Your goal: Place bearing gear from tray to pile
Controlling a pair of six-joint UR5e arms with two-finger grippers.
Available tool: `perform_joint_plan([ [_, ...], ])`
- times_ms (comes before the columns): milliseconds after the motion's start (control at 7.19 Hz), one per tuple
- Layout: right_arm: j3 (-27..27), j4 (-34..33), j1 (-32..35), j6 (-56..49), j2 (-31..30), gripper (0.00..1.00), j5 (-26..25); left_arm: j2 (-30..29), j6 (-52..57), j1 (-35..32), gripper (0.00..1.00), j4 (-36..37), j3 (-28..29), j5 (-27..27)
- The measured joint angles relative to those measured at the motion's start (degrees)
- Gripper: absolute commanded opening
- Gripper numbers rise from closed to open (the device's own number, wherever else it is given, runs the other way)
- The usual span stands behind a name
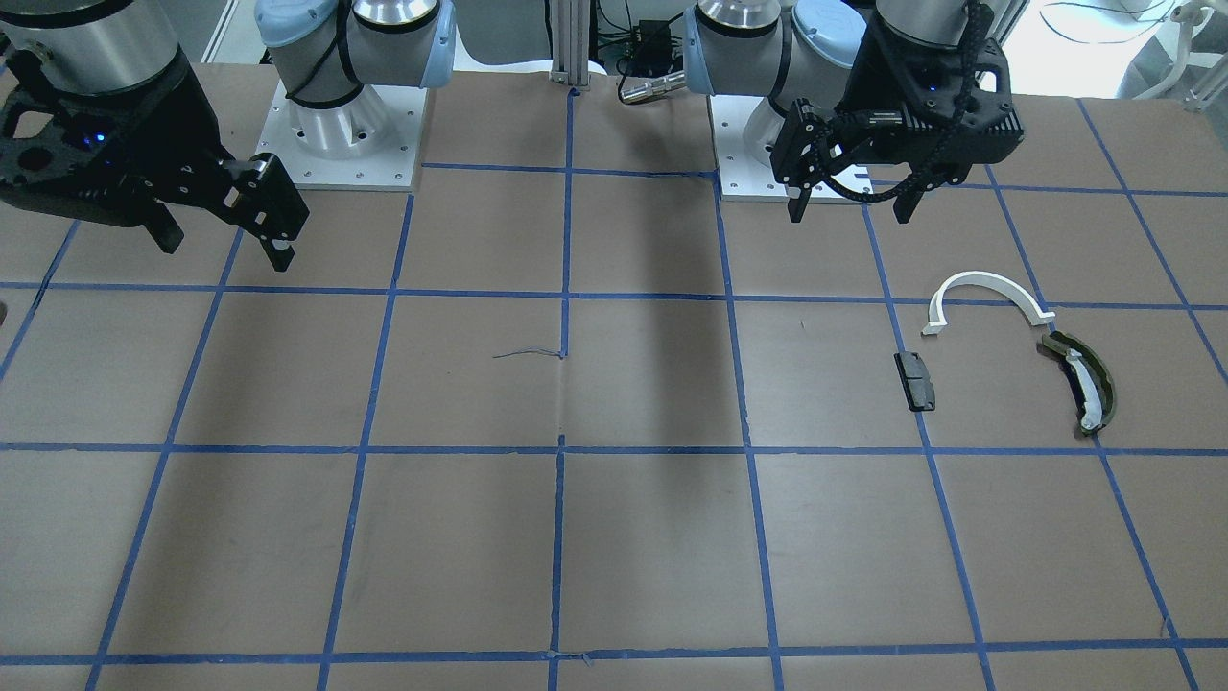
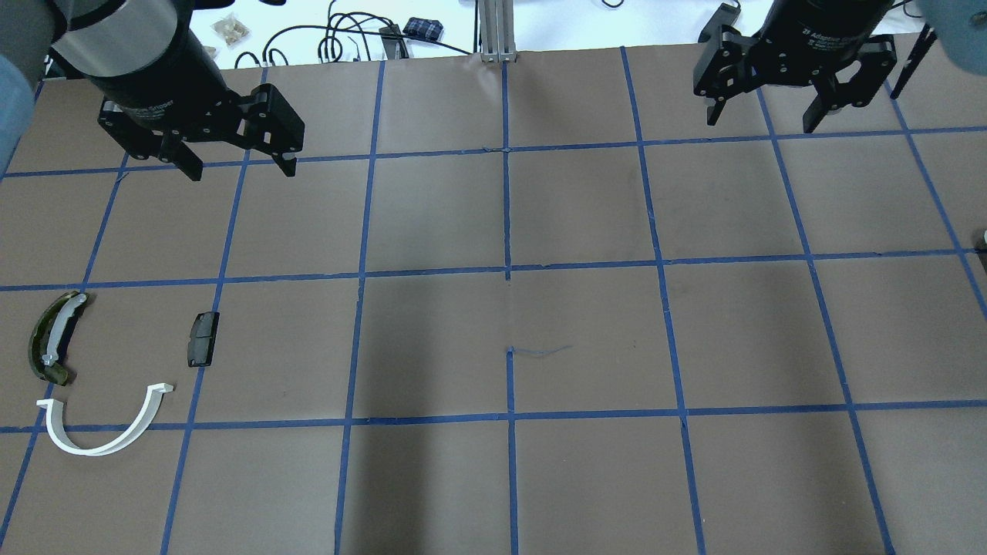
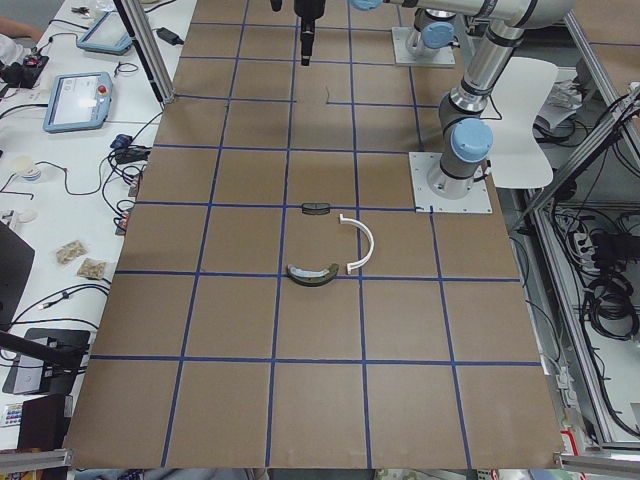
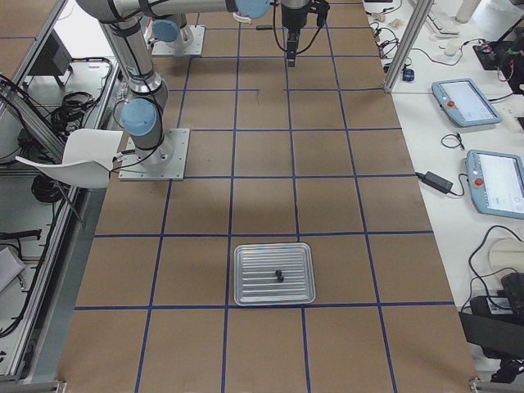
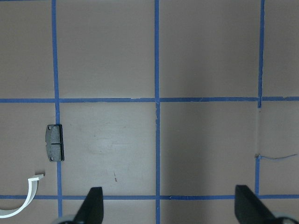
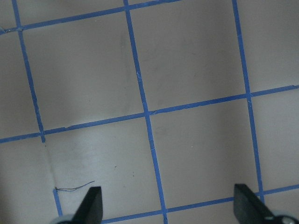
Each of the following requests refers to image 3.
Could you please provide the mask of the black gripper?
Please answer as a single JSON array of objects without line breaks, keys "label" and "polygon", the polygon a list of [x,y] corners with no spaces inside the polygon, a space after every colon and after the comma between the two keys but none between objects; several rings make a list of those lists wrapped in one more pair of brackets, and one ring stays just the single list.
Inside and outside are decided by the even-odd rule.
[{"label": "black gripper", "polygon": [[[301,45],[302,50],[312,50],[315,39],[315,22],[320,19],[325,12],[325,0],[295,0],[294,12],[301,19]],[[311,54],[303,51],[301,54],[301,64],[309,66]]]}]

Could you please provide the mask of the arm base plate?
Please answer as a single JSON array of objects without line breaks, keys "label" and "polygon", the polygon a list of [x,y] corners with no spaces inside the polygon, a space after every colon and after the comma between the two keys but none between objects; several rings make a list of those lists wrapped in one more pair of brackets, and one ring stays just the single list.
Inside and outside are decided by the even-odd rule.
[{"label": "arm base plate", "polygon": [[413,27],[393,27],[391,30],[395,64],[431,68],[453,68],[455,57],[451,46],[439,49],[426,47]]},{"label": "arm base plate", "polygon": [[467,180],[456,180],[440,169],[441,154],[410,152],[409,163],[417,212],[491,214],[492,206],[482,169]]}]

